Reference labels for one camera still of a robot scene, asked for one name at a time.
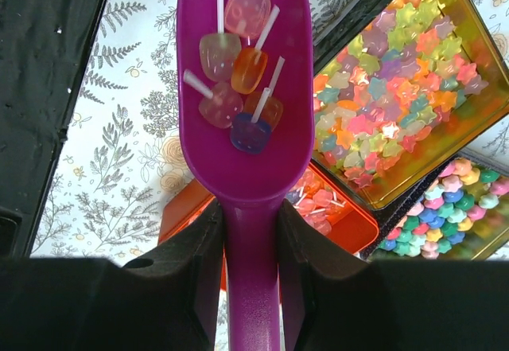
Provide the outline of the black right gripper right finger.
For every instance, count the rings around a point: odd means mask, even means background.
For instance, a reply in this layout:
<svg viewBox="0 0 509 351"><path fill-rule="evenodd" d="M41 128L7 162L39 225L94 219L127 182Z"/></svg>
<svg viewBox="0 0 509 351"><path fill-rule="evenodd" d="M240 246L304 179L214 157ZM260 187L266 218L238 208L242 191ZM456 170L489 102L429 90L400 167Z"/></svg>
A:
<svg viewBox="0 0 509 351"><path fill-rule="evenodd" d="M288 350L505 350L504 261L362 261L278 211L278 266Z"/></svg>

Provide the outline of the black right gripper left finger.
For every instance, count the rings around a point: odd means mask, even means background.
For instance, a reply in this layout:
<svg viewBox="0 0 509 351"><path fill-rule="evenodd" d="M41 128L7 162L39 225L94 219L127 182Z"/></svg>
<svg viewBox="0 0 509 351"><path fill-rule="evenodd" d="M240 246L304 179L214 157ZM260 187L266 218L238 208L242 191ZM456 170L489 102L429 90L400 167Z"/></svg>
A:
<svg viewBox="0 0 509 351"><path fill-rule="evenodd" d="M123 266L107 258L3 259L4 350L211 350L223 263L212 202Z"/></svg>

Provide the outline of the tin of translucent star candies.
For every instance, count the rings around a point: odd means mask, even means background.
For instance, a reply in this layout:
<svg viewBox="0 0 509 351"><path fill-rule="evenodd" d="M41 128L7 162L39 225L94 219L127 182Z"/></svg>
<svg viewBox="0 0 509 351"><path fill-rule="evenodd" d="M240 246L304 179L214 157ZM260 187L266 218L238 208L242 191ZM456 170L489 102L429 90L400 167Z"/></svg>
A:
<svg viewBox="0 0 509 351"><path fill-rule="evenodd" d="M471 0L381 1L313 81L313 158L383 209L508 113L508 69Z"/></svg>

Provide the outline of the purple plastic scoop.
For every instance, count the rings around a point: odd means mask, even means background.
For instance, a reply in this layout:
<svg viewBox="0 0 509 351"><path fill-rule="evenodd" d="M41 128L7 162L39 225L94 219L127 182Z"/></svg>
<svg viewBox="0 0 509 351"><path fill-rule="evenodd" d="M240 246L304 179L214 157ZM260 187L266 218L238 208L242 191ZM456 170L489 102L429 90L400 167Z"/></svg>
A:
<svg viewBox="0 0 509 351"><path fill-rule="evenodd" d="M179 83L179 128L186 162L220 203L226 225L229 347L278 350L276 217L309 164L313 147L313 39L309 0L271 0L280 8L265 44L270 65L285 59L275 96L284 111L260 154L233 147L207 123L200 95Z"/></svg>

